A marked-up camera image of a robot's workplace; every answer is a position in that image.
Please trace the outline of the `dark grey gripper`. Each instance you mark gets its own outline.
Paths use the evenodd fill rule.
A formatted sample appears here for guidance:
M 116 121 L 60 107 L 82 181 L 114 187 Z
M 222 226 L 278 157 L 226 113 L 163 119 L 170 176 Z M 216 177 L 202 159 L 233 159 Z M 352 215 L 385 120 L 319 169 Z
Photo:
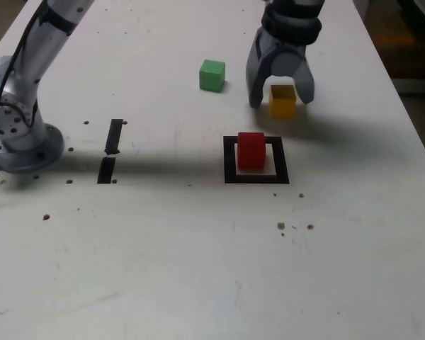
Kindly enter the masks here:
M 295 88 L 304 104 L 311 103 L 315 97 L 315 81 L 305 58 L 306 47 L 292 45 L 271 37 L 263 28 L 256 32 L 246 63 L 246 85 L 251 108 L 258 108 L 263 100 L 263 86 L 272 75 L 273 51 L 295 54 L 296 70 L 293 74 Z

